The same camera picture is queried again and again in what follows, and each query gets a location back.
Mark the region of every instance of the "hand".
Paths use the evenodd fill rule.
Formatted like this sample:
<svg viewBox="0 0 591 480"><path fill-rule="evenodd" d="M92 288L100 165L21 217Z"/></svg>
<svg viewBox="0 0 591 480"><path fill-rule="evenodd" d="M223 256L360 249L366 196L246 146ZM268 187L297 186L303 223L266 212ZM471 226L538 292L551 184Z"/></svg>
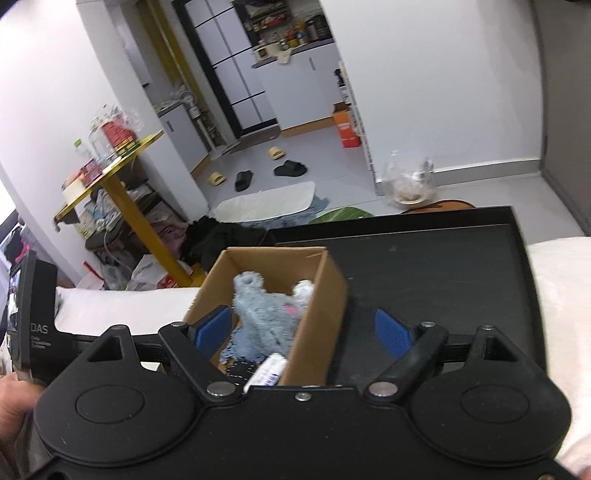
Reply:
<svg viewBox="0 0 591 480"><path fill-rule="evenodd" d="M33 409L41 393L43 387L20 381L16 372L0 379L0 444L16 439L25 413Z"/></svg>

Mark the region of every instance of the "white mat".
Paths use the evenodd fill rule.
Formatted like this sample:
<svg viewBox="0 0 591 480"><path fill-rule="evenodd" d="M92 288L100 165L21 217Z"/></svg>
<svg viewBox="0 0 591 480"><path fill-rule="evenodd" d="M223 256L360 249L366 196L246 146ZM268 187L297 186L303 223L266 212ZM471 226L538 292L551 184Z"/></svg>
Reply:
<svg viewBox="0 0 591 480"><path fill-rule="evenodd" d="M591 238L531 245L548 376L569 400L570 430L556 459L575 475L591 465Z"/></svg>
<svg viewBox="0 0 591 480"><path fill-rule="evenodd" d="M306 210L314 199L316 184L305 181L296 185L240 195L224 200L213 210L218 222L258 222Z"/></svg>
<svg viewBox="0 0 591 480"><path fill-rule="evenodd" d="M199 289L104 291L57 287L57 292L63 299L56 317L60 332L99 336L112 325L127 325L132 335L150 335L164 325L181 322Z"/></svg>

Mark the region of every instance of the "yellow slipper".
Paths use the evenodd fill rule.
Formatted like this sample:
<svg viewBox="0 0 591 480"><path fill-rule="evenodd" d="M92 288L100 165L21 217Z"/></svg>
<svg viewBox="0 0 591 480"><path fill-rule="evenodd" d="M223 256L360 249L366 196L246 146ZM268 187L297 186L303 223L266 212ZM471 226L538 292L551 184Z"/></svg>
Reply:
<svg viewBox="0 0 591 480"><path fill-rule="evenodd" d="M271 160L279 160L284 155L285 152L279 147L271 147L269 149L269 156L271 157Z"/></svg>
<svg viewBox="0 0 591 480"><path fill-rule="evenodd" d="M209 178L207 179L207 182L210 185L213 185L214 187L217 187L218 185L220 185L221 183L224 183L226 181L226 177L224 177L221 173L219 173L218 171L213 172Z"/></svg>

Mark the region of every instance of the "blue gripper pad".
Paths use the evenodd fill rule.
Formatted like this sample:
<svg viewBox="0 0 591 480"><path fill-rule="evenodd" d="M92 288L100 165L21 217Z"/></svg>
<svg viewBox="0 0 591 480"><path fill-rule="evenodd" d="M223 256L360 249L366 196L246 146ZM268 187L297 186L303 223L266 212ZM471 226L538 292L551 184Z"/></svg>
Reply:
<svg viewBox="0 0 591 480"><path fill-rule="evenodd" d="M410 331L382 309L375 312L375 334L395 360L402 357L413 346Z"/></svg>
<svg viewBox="0 0 591 480"><path fill-rule="evenodd" d="M232 312L220 305L189 327L189 340L206 358L211 358L232 332Z"/></svg>

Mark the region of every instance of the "black slipper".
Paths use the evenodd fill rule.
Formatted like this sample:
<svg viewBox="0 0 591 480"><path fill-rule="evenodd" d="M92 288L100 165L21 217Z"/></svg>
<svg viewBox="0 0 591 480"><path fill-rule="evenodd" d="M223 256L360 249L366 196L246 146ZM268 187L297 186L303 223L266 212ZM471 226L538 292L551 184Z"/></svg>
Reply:
<svg viewBox="0 0 591 480"><path fill-rule="evenodd" d="M285 160L283 165L273 169L277 177L301 177L308 169L303 163L291 160Z"/></svg>
<svg viewBox="0 0 591 480"><path fill-rule="evenodd" d="M252 172L250 170L240 171L236 175L236 182L234 182L234 188L237 192L242 192L251 186Z"/></svg>

